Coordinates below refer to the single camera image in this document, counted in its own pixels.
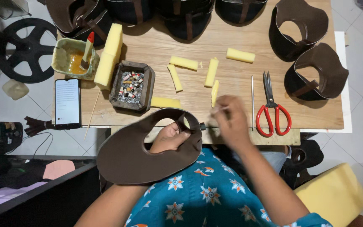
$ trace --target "person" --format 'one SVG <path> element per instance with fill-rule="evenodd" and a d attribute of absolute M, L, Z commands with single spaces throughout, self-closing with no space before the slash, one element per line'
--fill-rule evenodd
<path fill-rule="evenodd" d="M 219 97 L 211 116 L 226 145 L 239 155 L 256 195 L 211 149 L 202 149 L 194 164 L 162 181 L 113 185 L 75 226 L 331 227 L 309 212 L 251 143 L 245 109 L 237 97 Z M 150 152 L 176 150 L 188 137 L 172 123 L 159 132 Z"/>

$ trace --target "red tip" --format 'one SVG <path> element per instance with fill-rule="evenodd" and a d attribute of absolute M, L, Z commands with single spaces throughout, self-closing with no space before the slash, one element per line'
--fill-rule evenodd
<path fill-rule="evenodd" d="M 93 43 L 95 41 L 95 33 L 91 32 L 88 36 L 89 42 Z"/>

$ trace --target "smartphone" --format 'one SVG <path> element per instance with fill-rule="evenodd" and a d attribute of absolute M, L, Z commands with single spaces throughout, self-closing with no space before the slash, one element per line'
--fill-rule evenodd
<path fill-rule="evenodd" d="M 81 127 L 81 81 L 55 81 L 55 125 L 57 129 Z"/>

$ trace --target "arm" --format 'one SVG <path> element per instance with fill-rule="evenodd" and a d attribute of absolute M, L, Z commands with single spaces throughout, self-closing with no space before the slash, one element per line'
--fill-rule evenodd
<path fill-rule="evenodd" d="M 234 96 L 222 96 L 212 113 L 225 143 L 242 159 L 257 195 L 275 224 L 295 222 L 309 214 L 302 201 L 278 176 L 250 141 L 245 109 Z"/>
<path fill-rule="evenodd" d="M 179 132 L 176 123 L 172 123 L 159 132 L 149 152 L 177 150 L 189 136 L 187 132 Z M 123 227 L 134 205 L 147 189 L 148 186 L 141 185 L 111 186 L 88 207 L 75 226 Z"/>

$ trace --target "scissors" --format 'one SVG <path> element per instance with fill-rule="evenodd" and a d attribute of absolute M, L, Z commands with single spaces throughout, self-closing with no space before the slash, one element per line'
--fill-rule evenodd
<path fill-rule="evenodd" d="M 268 108 L 275 108 L 275 131 L 277 132 L 277 135 L 283 136 L 287 134 L 291 129 L 292 125 L 291 116 L 289 115 L 288 111 L 285 110 L 284 107 L 274 102 L 273 89 L 271 87 L 270 72 L 267 71 L 267 74 L 263 72 L 263 83 L 264 83 L 265 97 L 267 98 L 267 104 L 262 105 L 261 108 L 259 109 L 259 112 L 257 113 L 256 116 L 257 131 L 264 137 L 271 137 L 274 134 L 273 122 L 271 121 L 270 114 L 268 113 Z M 284 132 L 281 132 L 280 130 L 280 110 L 285 114 L 288 120 L 288 126 Z M 260 115 L 263 111 L 265 112 L 265 117 L 267 118 L 267 123 L 270 130 L 269 134 L 263 132 L 263 130 L 261 130 L 260 127 Z"/>

